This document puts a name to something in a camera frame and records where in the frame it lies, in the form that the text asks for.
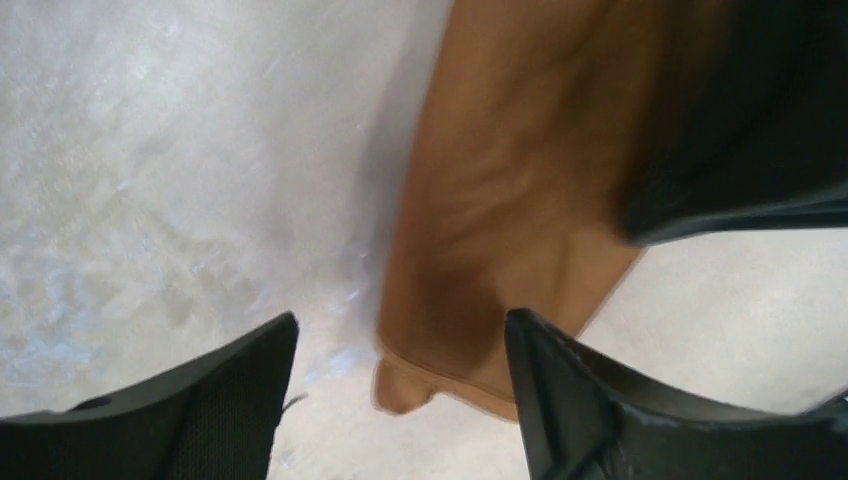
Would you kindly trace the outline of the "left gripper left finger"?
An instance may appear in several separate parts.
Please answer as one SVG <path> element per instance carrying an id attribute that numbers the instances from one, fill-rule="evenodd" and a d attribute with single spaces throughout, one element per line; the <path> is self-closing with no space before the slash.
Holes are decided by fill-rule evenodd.
<path id="1" fill-rule="evenodd" d="M 264 479 L 299 335 L 286 312 L 74 408 L 1 420 L 4 479 Z"/>

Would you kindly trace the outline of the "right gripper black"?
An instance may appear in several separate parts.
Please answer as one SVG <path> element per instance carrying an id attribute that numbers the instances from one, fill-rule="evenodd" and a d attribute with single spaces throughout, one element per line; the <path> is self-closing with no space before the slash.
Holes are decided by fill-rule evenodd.
<path id="1" fill-rule="evenodd" d="M 743 1 L 685 124 L 625 196 L 628 242 L 847 224 L 847 5 Z"/>

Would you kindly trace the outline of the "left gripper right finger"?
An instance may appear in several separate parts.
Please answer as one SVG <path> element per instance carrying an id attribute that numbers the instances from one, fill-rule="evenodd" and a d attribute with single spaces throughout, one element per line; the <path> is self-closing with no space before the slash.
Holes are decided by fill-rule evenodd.
<path id="1" fill-rule="evenodd" d="M 782 415 L 654 380 L 509 312 L 505 346 L 534 479 L 843 479 L 847 399 Z"/>

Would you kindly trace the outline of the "orange cloth napkin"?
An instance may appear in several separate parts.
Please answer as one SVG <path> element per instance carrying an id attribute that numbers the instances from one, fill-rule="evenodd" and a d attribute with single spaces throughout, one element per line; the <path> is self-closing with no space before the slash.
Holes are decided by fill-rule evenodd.
<path id="1" fill-rule="evenodd" d="M 624 189 L 672 145 L 731 1 L 457 1 L 418 122 L 377 322 L 377 407 L 516 410 L 508 311 L 570 334 L 639 250 Z"/>

